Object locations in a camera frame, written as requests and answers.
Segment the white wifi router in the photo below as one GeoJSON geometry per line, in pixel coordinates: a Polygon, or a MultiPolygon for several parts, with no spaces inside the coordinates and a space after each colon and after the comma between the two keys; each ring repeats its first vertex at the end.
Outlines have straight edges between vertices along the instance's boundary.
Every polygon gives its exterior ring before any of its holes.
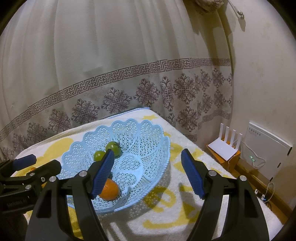
{"type": "Polygon", "coordinates": [[[236,146],[234,147],[234,138],[236,135],[236,130],[232,130],[230,143],[227,143],[228,135],[229,135],[229,127],[226,126],[224,140],[222,139],[222,134],[224,130],[224,124],[220,124],[219,136],[213,142],[208,144],[208,147],[217,153],[222,159],[225,161],[229,161],[238,151],[240,142],[242,140],[242,134],[239,133],[237,137],[236,146]]]}

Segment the patterned beige curtain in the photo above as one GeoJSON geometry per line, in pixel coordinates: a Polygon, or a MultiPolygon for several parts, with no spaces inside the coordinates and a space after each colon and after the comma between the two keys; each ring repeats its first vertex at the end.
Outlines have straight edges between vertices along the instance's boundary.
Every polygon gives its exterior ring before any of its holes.
{"type": "Polygon", "coordinates": [[[26,1],[1,32],[1,159],[149,108],[199,147],[232,116],[219,9],[200,1],[26,1]]]}

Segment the light blue lattice basket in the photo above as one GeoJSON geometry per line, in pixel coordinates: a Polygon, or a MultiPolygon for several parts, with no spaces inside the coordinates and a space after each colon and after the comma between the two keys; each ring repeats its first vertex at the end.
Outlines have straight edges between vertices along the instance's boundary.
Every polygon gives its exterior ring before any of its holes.
{"type": "Polygon", "coordinates": [[[116,120],[111,126],[98,126],[73,142],[62,155],[59,179],[74,177],[93,163],[96,151],[105,150],[109,142],[120,144],[121,155],[111,170],[112,180],[120,189],[113,201],[96,197],[92,204],[97,214],[116,212],[141,201],[159,182],[169,163],[170,139],[160,125],[144,120],[116,120]]]}

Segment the large green tomato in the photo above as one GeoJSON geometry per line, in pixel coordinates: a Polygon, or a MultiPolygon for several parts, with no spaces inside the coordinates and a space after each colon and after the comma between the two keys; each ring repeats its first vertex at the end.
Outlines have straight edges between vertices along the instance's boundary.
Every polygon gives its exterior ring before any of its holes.
{"type": "Polygon", "coordinates": [[[121,155],[121,147],[118,142],[111,141],[106,145],[105,150],[112,150],[114,152],[115,157],[119,157],[121,155]]]}

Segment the black power strip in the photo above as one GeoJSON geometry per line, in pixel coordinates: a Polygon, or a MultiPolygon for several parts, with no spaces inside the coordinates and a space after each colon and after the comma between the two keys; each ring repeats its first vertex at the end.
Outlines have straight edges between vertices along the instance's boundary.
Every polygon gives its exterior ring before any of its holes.
{"type": "Polygon", "coordinates": [[[256,194],[256,196],[263,201],[264,203],[268,203],[269,199],[267,199],[266,195],[261,193],[258,189],[254,190],[254,193],[256,194]]]}

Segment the large orange mandarin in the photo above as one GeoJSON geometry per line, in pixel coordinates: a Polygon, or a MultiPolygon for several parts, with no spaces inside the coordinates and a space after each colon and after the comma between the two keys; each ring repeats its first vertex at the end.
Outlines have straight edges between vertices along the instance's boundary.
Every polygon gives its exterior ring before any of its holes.
{"type": "Polygon", "coordinates": [[[120,189],[117,183],[108,178],[99,197],[105,201],[113,201],[119,196],[119,193],[120,189]]]}

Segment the white wall panel box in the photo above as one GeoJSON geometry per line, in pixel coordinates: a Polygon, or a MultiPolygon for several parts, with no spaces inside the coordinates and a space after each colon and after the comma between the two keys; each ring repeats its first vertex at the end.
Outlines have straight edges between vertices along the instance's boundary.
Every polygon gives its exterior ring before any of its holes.
{"type": "Polygon", "coordinates": [[[241,144],[241,158],[272,181],[292,148],[293,145],[250,121],[241,144]]]}

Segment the orange wooden stool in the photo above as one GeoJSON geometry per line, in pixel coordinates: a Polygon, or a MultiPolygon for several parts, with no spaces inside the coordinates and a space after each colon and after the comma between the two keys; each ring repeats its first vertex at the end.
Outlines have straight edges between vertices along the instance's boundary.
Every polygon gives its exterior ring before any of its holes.
{"type": "Polygon", "coordinates": [[[228,172],[232,172],[235,169],[241,154],[241,152],[238,150],[229,161],[225,161],[217,153],[211,150],[208,145],[206,146],[206,152],[228,172]]]}

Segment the small green tomato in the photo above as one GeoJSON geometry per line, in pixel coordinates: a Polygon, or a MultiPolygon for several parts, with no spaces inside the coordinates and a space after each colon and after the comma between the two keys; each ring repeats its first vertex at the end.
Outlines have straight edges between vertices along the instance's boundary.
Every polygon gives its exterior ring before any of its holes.
{"type": "Polygon", "coordinates": [[[99,162],[103,159],[105,155],[105,151],[96,151],[93,155],[93,159],[95,162],[99,162]]]}

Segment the white yellow cartoon towel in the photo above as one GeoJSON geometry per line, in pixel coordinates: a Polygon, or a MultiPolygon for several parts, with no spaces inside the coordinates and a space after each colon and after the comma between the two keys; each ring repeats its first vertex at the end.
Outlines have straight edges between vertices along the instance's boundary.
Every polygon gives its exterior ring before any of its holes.
{"type": "Polygon", "coordinates": [[[124,210],[101,215],[101,225],[110,240],[186,240],[198,218],[203,200],[194,194],[190,186],[181,165],[181,151],[189,149],[196,160],[204,162],[207,168],[224,177],[230,177],[230,173],[153,111],[139,108],[72,128],[28,147],[18,156],[34,154],[37,166],[53,159],[61,160],[70,145],[82,140],[86,132],[129,118],[138,122],[149,120],[163,128],[165,136],[171,141],[169,164],[156,187],[143,200],[124,210]]]}

